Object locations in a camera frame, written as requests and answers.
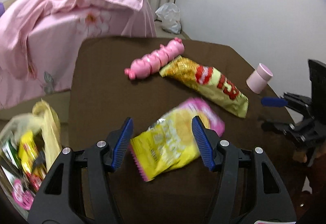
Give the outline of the yellow pink chip bag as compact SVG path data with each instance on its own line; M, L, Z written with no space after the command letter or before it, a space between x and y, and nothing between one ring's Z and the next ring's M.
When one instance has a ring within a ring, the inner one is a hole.
M130 140L131 154L144 181L200 157L192 133L192 119L197 115L206 128L219 137L223 135L225 124L208 103L201 98L189 98Z

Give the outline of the pink spoon-shaped package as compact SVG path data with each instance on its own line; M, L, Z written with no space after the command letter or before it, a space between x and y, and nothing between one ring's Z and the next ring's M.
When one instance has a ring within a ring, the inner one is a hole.
M15 179L13 184L12 196L14 201L24 210L29 211L34 202L32 193L24 190L20 179Z

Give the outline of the pink cylindrical container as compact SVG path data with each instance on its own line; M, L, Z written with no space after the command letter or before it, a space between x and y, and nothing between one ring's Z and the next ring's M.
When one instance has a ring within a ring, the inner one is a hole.
M246 83L250 90L260 94L272 77L273 73L271 70L266 65L259 63L254 72L247 78Z

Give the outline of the purple pillow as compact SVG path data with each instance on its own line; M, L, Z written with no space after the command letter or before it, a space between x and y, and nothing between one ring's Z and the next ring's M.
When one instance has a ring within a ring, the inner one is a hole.
M4 14L5 12L5 7L2 2L0 2L0 17Z

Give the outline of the gold red chip bag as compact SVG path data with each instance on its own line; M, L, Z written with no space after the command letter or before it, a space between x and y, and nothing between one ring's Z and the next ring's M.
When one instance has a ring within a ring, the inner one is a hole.
M224 74L182 56L164 66L161 77L173 78L219 105L231 114L245 118L249 100Z

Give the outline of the green white milk carton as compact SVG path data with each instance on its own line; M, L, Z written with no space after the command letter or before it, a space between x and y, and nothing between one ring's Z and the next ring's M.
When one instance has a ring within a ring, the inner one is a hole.
M22 178L22 169L18 152L13 146L11 139L8 139L1 148L1 168L5 176L10 182L11 186L14 185L16 179Z

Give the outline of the yellow trash bag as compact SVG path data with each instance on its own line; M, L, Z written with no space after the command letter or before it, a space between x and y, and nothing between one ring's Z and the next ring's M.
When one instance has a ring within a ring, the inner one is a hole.
M1 187L25 215L62 150L60 132L58 115L44 100L1 130Z

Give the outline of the pink floral duvet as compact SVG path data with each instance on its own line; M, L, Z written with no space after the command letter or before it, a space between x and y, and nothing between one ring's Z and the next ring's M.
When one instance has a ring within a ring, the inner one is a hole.
M57 12L90 6L119 6L140 11L145 0L16 0L1 16L1 69L17 79L29 75L27 39L37 20Z

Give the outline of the pink pig toy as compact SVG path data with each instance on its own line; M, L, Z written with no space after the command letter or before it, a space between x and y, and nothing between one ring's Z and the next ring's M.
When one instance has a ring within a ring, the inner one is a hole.
M159 70L173 61L185 51L182 39L174 38L167 45L160 44L160 48L145 54L140 59L135 59L129 68L124 69L124 74L130 79L145 79L159 72Z

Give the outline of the yellow foil wrapper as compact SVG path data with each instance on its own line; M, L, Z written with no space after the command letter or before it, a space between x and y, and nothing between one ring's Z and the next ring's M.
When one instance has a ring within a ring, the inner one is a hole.
M39 134L34 135L28 130L21 138L18 147L18 157L24 174L30 178L38 176L43 180L46 176L44 142Z

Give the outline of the pink floral bed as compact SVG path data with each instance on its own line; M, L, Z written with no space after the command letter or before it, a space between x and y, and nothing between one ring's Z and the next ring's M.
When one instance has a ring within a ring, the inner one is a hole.
M82 43L89 38L110 36L156 37L148 0L143 1L140 11L122 6L111 10L75 9L37 21L26 41L29 75L17 79L1 71L1 119L28 113L43 99L66 123L70 88Z

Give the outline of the white plastic bag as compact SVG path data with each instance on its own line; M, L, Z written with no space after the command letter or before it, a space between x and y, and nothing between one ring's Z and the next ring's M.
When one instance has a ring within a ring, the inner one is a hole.
M160 6L155 14L157 19L161 21L161 27L164 31L180 34L181 33L181 10L173 2L166 2Z

